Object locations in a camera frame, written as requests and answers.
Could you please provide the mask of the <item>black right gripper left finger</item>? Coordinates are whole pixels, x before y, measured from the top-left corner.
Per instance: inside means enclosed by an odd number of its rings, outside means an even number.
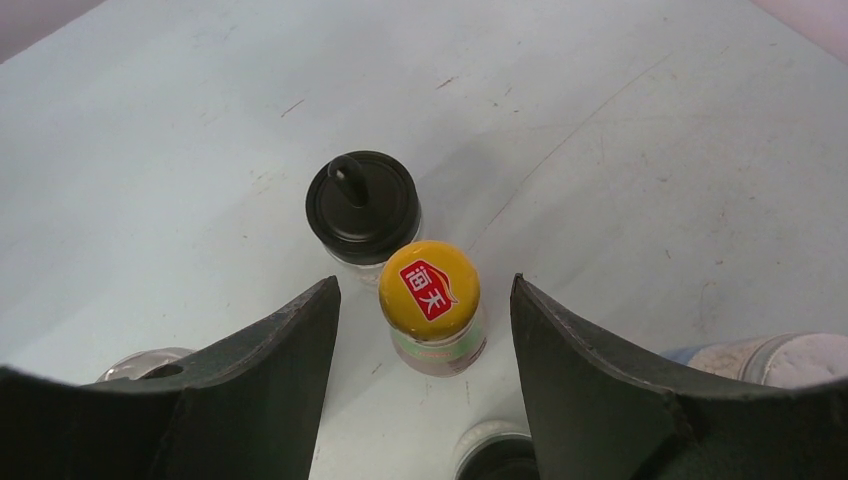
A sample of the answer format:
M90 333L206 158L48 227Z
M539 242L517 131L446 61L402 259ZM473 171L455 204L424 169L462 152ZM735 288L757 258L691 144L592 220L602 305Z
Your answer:
M67 385L1 370L5 479L305 479L337 337L327 277L137 380Z

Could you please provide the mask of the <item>yellow-cap sauce bottle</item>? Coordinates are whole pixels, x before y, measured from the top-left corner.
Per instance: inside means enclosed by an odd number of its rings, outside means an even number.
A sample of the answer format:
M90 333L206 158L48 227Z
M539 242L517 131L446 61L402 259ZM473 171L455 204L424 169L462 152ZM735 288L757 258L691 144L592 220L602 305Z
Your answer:
M426 240L399 249L383 268L378 298L396 353L420 373L458 375L487 344L478 271L452 244Z

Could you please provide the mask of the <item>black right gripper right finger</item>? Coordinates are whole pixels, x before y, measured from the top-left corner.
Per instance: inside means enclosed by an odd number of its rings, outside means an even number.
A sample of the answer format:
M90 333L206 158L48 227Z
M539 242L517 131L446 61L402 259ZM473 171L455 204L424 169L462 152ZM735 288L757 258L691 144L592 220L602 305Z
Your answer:
M778 389L665 359L516 275L513 344L544 479L843 479L847 384Z

